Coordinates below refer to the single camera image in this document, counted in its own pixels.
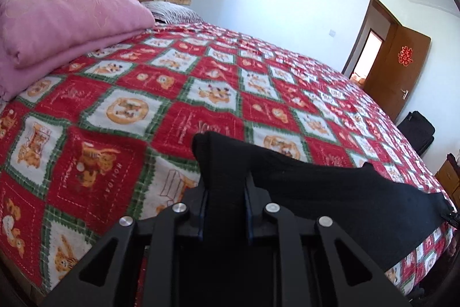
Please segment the black pants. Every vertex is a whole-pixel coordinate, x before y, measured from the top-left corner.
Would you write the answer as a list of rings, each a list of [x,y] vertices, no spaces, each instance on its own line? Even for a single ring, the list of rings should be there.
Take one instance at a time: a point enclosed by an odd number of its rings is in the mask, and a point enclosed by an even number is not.
[[[459,225],[440,193],[393,182],[371,164],[308,164],[217,132],[196,135],[192,152],[207,198],[198,238],[175,244],[176,306],[250,306],[248,178],[299,218],[331,218],[385,276],[441,225]]]

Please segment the red patchwork bear bedspread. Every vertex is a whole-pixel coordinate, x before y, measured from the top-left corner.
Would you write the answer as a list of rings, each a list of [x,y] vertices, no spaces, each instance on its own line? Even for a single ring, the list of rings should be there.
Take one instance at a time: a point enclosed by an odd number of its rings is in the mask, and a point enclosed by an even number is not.
[[[180,201],[199,181],[192,138],[207,131],[442,191],[383,110],[328,65],[206,23],[156,26],[1,103],[1,259],[15,280],[39,297],[116,219]]]

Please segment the wooden side cabinet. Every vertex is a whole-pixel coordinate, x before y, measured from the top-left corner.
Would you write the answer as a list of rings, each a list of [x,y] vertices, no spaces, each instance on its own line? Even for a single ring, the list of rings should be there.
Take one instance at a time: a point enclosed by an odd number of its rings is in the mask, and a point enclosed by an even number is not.
[[[457,209],[459,209],[459,164],[452,153],[448,153],[445,162],[435,174],[448,196],[451,198]]]

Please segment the black suitcase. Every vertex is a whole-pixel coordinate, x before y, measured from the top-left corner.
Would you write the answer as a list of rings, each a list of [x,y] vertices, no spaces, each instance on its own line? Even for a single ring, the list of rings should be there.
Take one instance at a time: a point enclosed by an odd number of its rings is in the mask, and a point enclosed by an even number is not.
[[[397,128],[420,157],[434,141],[435,127],[417,110],[410,111]]]

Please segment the brown wooden door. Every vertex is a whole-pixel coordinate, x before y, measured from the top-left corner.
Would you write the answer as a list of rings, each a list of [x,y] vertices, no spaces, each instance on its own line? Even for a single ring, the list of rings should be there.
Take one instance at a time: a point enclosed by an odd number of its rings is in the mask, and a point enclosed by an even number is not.
[[[415,30],[391,24],[367,78],[363,90],[380,106],[391,120],[401,113],[406,99],[415,87],[429,52],[431,39]],[[398,63],[402,46],[413,49],[413,63]]]

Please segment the red double happiness sticker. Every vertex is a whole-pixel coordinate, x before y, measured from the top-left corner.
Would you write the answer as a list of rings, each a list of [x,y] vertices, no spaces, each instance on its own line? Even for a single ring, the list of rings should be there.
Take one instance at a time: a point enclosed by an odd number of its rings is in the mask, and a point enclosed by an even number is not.
[[[413,63],[413,49],[408,46],[402,46],[398,53],[398,63],[407,67]]]

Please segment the pink folded blanket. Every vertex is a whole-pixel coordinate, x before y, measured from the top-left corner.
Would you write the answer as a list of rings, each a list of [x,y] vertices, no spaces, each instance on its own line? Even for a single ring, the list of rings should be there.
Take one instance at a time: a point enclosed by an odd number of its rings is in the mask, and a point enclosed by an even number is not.
[[[154,24],[138,0],[1,0],[1,99]]]

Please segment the grey striped pillow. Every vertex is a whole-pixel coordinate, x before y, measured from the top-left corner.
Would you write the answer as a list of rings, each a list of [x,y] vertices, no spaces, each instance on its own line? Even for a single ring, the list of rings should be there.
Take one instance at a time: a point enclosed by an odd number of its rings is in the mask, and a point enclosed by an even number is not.
[[[142,5],[150,10],[157,22],[180,24],[204,21],[192,9],[168,1],[143,1]]]

